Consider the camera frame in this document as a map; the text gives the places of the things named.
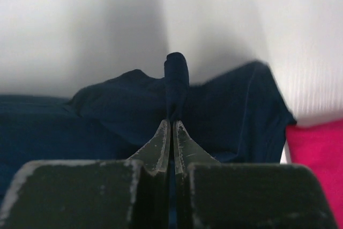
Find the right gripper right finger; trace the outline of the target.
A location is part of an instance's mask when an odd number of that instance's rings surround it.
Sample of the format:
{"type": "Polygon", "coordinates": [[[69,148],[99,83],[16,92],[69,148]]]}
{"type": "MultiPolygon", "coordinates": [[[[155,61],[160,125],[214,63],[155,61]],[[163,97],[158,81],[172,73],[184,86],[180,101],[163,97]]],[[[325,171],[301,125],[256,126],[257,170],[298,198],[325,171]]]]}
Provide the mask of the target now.
{"type": "Polygon", "coordinates": [[[178,228],[337,228],[309,168],[220,163],[181,121],[173,140],[178,228]]]}

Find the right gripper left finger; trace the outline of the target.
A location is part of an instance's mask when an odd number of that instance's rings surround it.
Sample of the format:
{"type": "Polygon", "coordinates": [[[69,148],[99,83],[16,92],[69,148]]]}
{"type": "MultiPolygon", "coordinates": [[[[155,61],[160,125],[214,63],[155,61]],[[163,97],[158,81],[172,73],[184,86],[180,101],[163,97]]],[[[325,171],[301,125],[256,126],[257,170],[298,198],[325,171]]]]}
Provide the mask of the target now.
{"type": "Polygon", "coordinates": [[[125,160],[38,160],[15,174],[1,228],[167,228],[170,123],[125,160]]]}

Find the navy blue t-shirt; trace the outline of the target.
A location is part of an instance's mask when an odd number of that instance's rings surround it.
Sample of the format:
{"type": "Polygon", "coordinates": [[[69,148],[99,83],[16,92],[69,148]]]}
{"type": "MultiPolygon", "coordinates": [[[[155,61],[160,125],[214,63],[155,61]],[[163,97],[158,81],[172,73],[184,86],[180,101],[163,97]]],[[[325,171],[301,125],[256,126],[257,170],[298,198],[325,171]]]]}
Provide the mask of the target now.
{"type": "Polygon", "coordinates": [[[165,75],[132,70],[87,86],[71,99],[1,95],[1,194],[32,160],[125,159],[161,121],[182,121],[220,162],[279,162],[295,124],[269,66],[252,61],[200,85],[186,60],[167,56],[165,75]]]}

